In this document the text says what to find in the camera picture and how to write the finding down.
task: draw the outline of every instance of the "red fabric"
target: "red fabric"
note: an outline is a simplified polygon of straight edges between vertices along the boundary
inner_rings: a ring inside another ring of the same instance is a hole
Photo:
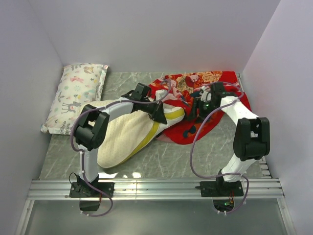
[[[170,94],[163,100],[164,103],[182,107],[186,112],[186,116],[189,115],[191,111],[193,101],[191,94],[193,92],[199,91],[202,85],[217,81],[229,82],[237,86],[239,85],[236,74],[232,71],[210,71],[189,74],[175,74],[167,75],[164,77],[164,79],[170,79],[172,82]],[[161,82],[162,79],[157,79],[149,85],[152,89],[153,98],[155,98],[155,93],[157,90],[168,89],[168,86],[166,84],[161,85]],[[228,92],[236,92],[237,95],[240,94],[240,92],[237,92],[236,88],[229,85],[225,85],[225,90]],[[251,110],[246,94],[240,99],[240,101]],[[203,136],[209,133],[220,122],[223,115],[223,111],[216,112],[205,124],[198,139],[201,139]],[[186,121],[184,119],[176,125],[165,129],[163,134],[175,143],[189,144],[194,140],[195,134],[198,131],[200,125],[201,123],[195,123],[195,120]]]

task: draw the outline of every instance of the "animal print pillow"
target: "animal print pillow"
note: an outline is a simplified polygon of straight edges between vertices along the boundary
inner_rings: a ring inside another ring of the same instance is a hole
[[[80,107],[101,99],[107,65],[74,64],[63,68],[63,75],[49,116],[41,131],[69,135]]]

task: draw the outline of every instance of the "gray marble surface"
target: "gray marble surface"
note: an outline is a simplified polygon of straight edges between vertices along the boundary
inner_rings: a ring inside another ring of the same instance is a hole
[[[115,72],[107,75],[102,100],[115,99],[134,89],[136,83],[149,84],[165,75],[161,72]],[[202,175],[214,175],[233,155],[232,142],[235,124],[224,115],[220,123],[197,141],[193,155],[195,170]],[[189,166],[191,145],[178,145],[152,140],[145,148],[125,163],[110,169],[98,167],[101,178],[179,178],[195,177]],[[42,180],[67,179],[78,172],[79,154],[71,149],[69,136],[52,135],[44,166]],[[258,162],[247,171],[249,178],[263,176]]]

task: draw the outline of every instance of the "wall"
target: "wall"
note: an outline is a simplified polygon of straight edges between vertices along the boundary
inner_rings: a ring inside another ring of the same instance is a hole
[[[40,133],[61,61],[25,0],[0,2],[0,228],[13,234],[49,135]]]
[[[63,64],[242,71],[279,0],[29,0]]]
[[[271,151],[296,230],[312,234],[313,1],[281,0],[244,70],[253,110],[268,117]]]

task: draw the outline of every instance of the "black wire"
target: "black wire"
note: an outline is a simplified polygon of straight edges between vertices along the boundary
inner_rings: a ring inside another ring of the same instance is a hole
[[[72,172],[72,173],[70,173],[70,175],[68,176],[68,181],[70,182],[70,185],[73,186],[73,183],[70,181],[70,177],[71,177],[72,174],[74,174],[74,175],[76,176],[76,179],[77,179],[77,174],[76,174],[75,172]]]

